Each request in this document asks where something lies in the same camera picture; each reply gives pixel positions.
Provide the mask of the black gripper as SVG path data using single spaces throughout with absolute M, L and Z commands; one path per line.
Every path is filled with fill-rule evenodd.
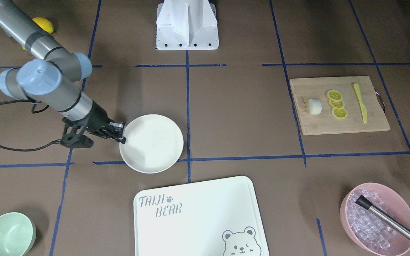
M 98 137 L 112 139 L 118 143 L 125 144 L 126 137 L 122 134 L 117 134 L 115 130 L 123 130 L 125 123 L 114 123 L 107 115 L 107 112 L 96 102 L 92 103 L 91 110 L 86 116 L 86 130 Z

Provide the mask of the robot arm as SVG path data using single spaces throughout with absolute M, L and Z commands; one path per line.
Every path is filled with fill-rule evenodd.
M 90 59 L 70 53 L 11 0 L 0 0 L 0 27 L 35 58 L 21 68 L 0 74 L 0 91 L 15 102 L 44 103 L 59 112 L 65 123 L 62 138 L 67 148 L 90 148 L 88 132 L 124 144 L 124 122 L 114 122 L 107 112 L 74 83 L 93 71 Z

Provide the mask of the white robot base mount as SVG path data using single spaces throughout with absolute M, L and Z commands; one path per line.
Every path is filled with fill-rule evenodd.
M 216 50 L 215 4 L 208 0 L 165 0 L 157 6 L 157 50 Z

